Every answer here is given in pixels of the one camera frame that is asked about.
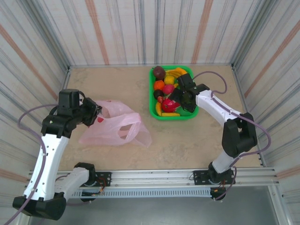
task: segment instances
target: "pink plastic bag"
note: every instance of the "pink plastic bag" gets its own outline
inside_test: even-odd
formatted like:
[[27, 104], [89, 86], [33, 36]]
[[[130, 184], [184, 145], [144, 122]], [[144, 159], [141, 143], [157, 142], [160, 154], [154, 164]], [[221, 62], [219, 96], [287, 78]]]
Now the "pink plastic bag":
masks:
[[123, 145], [133, 143], [149, 147], [152, 139], [140, 114], [120, 101], [96, 101], [102, 106], [94, 124], [83, 133], [79, 143], [93, 145]]

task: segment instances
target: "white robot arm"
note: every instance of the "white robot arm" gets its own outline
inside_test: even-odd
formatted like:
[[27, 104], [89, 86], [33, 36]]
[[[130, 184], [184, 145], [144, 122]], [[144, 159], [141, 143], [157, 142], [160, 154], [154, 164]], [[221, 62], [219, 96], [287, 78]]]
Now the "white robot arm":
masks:
[[220, 183], [228, 175], [231, 177], [231, 165], [235, 159], [257, 145], [254, 125], [241, 120], [235, 114], [252, 121], [253, 117], [248, 112], [242, 114], [232, 109], [216, 96], [213, 96], [213, 100], [212, 91], [204, 84], [196, 85], [189, 74], [180, 76], [177, 81], [180, 90], [175, 89], [169, 99], [180, 103], [181, 107], [189, 112], [193, 112], [197, 106], [204, 109], [223, 127], [223, 150], [209, 165], [208, 178], [201, 178], [209, 179], [212, 184]]
[[[61, 156], [77, 124], [90, 126], [94, 123], [102, 107], [88, 97], [80, 101], [82, 92], [74, 89], [62, 90], [59, 104], [43, 120], [42, 140], [46, 153], [40, 148], [37, 163], [29, 185], [23, 196], [14, 198], [13, 207], [22, 207], [28, 196], [34, 191], [22, 212], [28, 216], [58, 220], [66, 207], [70, 196], [82, 184], [91, 185], [96, 180], [95, 167], [92, 164], [78, 163], [73, 171], [63, 180], [56, 181]], [[42, 168], [43, 157], [46, 156], [43, 173], [37, 187], [38, 175]]]

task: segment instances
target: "corrugated wall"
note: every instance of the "corrugated wall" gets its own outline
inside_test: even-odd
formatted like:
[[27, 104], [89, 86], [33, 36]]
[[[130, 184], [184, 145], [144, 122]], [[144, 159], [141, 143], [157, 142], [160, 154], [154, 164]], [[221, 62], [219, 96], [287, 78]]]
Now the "corrugated wall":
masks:
[[33, 0], [71, 65], [229, 63], [264, 0]]
[[[15, 212], [13, 198], [23, 193], [39, 151], [17, 120], [28, 109], [55, 103], [66, 72], [23, 3], [0, 1], [0, 224]], [[23, 124], [40, 132], [48, 112], [32, 112]]]
[[[275, 167], [294, 224], [300, 224], [300, 1], [273, 1], [235, 64], [248, 110], [272, 136], [263, 156]], [[267, 138], [258, 130], [261, 146]]]

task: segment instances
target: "green basket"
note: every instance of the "green basket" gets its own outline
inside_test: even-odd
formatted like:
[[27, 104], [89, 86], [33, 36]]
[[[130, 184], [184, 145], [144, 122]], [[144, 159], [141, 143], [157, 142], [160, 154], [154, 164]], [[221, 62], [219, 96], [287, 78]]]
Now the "green basket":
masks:
[[[180, 68], [184, 69], [185, 71], [187, 71], [191, 75], [191, 77], [193, 77], [193, 72], [189, 67], [178, 66], [178, 65], [161, 66], [161, 67], [164, 68], [165, 70], [176, 69], [176, 68], [180, 67]], [[158, 114], [156, 113], [156, 110], [155, 110], [155, 105], [156, 105], [157, 100], [153, 96], [154, 82], [155, 82], [155, 76], [153, 75], [153, 68], [152, 68], [149, 72], [149, 111], [150, 111], [150, 114], [154, 118], [156, 118], [158, 120], [188, 120], [188, 119], [194, 118], [198, 114], [198, 111], [199, 111], [198, 107], [195, 109], [195, 111], [193, 113], [184, 111], [182, 109], [182, 107], [179, 107], [176, 110], [176, 113], [179, 113], [180, 116], [166, 116], [166, 117], [158, 116]]]

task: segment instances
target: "tabletop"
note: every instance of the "tabletop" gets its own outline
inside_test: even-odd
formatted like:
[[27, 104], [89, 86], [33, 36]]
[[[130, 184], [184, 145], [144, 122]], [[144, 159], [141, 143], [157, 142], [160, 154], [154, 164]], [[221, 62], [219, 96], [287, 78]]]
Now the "tabletop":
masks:
[[[203, 71], [220, 73], [228, 91], [218, 98], [243, 112], [230, 66], [190, 66], [194, 75]], [[151, 67], [74, 68], [68, 88], [79, 89], [93, 100], [119, 100], [139, 113], [152, 137], [145, 148], [131, 143], [122, 146], [85, 145], [78, 142], [87, 129], [78, 125], [63, 153], [60, 170], [72, 170], [78, 162], [92, 163], [96, 170], [207, 168], [222, 151], [223, 128], [203, 109], [190, 120], [160, 121], [149, 113], [149, 70]], [[195, 79], [211, 90], [224, 90], [214, 74]], [[258, 155], [245, 157], [238, 167], [259, 167]]]

